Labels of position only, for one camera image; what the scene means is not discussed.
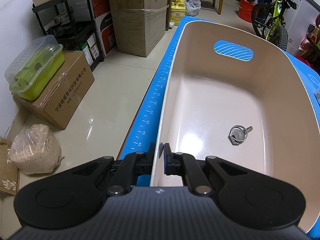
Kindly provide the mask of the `green black bicycle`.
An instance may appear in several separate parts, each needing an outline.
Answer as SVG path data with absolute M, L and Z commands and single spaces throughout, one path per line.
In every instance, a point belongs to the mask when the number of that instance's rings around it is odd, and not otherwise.
M 274 0 L 257 3 L 251 11 L 251 23 L 255 34 L 282 50 L 287 49 L 288 33 L 284 13 L 297 9 L 294 0 Z

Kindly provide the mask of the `brown paper bag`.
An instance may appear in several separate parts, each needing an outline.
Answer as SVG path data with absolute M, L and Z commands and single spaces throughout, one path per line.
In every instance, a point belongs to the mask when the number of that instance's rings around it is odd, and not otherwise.
M 15 196 L 20 181 L 19 169 L 9 160 L 11 141 L 1 138 L 0 141 L 0 187 L 1 192 Z

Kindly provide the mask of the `red bucket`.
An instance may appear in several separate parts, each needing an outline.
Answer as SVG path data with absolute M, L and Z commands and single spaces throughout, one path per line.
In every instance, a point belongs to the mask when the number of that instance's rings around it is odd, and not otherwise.
M 255 3 L 249 2 L 247 0 L 240 0 L 238 16 L 242 20 L 251 23 L 252 22 L 251 13 L 254 6 L 255 6 Z

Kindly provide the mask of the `black metal shelf rack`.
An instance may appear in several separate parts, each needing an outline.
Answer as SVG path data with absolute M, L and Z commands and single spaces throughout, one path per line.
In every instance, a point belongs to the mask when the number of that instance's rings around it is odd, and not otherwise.
M 91 0 L 33 2 L 32 11 L 43 34 L 53 35 L 64 50 L 84 52 L 91 70 L 103 62 Z

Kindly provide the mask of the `white plastic bag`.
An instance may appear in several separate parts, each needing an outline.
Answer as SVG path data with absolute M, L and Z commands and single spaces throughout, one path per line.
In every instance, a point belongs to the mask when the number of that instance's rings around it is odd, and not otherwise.
M 185 14 L 188 16 L 196 16 L 201 9 L 200 0 L 184 0 L 185 2 Z

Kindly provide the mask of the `lower stacked cardboard box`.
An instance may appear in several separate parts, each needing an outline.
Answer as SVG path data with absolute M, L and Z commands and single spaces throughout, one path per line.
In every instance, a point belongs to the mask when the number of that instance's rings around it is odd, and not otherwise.
M 167 0 L 109 0 L 118 51 L 147 57 L 165 34 Z

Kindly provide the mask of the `yellow detergent jug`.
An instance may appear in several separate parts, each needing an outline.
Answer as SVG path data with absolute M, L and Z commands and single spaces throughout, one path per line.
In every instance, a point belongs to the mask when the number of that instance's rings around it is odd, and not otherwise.
M 170 22 L 179 25 L 180 20 L 185 16 L 185 0 L 176 0 L 171 2 Z

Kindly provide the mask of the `brown cardboard box under container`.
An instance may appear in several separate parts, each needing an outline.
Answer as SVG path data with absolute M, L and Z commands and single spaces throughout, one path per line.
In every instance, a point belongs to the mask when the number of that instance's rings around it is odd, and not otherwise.
M 30 113 L 61 130 L 66 129 L 94 82 L 84 52 L 64 51 L 63 54 L 64 64 L 36 100 L 29 101 L 13 94 Z

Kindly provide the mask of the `beige plastic storage bin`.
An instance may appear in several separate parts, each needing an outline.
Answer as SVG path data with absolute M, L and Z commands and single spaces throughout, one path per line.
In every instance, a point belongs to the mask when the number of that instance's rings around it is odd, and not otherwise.
M 319 120 L 289 57 L 223 24 L 187 23 L 169 70 L 157 144 L 214 155 L 299 188 L 299 227 L 319 218 Z

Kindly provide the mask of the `clear bag of grain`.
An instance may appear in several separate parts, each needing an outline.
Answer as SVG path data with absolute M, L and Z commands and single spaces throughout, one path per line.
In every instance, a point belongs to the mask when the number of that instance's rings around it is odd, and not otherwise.
M 8 159 L 24 174 L 31 175 L 52 173 L 63 156 L 49 126 L 33 124 L 13 140 Z

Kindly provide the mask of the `red white appliance box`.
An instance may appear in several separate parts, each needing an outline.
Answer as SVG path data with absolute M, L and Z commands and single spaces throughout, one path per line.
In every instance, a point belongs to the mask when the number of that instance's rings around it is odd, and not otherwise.
M 116 47 L 116 37 L 109 0 L 91 0 L 95 25 L 104 57 Z

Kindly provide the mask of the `blue silicone baking mat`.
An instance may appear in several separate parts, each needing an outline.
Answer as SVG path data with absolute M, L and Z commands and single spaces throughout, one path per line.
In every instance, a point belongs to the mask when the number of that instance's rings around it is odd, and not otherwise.
M 123 159 L 125 155 L 137 150 L 147 151 L 150 144 L 156 142 L 165 88 L 178 40 L 187 23 L 199 20 L 193 16 L 182 18 L 140 104 L 123 147 L 118 154 L 118 159 Z M 315 96 L 316 90 L 319 89 L 319 74 L 291 54 L 286 53 L 286 55 L 298 72 L 312 103 L 316 118 L 319 120 L 319 102 Z

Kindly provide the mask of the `green plastic lidded container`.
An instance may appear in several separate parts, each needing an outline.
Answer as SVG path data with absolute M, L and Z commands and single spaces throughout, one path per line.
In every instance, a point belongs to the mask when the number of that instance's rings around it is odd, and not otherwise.
M 63 45 L 53 35 L 36 38 L 6 69 L 9 90 L 20 98 L 36 100 L 64 61 Z

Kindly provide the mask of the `white freezer cabinet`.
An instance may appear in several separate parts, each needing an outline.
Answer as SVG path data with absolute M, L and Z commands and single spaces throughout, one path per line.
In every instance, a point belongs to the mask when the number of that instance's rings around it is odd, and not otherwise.
M 298 48 L 310 24 L 315 24 L 319 15 L 319 0 L 294 0 L 297 9 L 288 9 L 284 13 L 288 44 L 286 51 L 293 56 L 298 54 Z

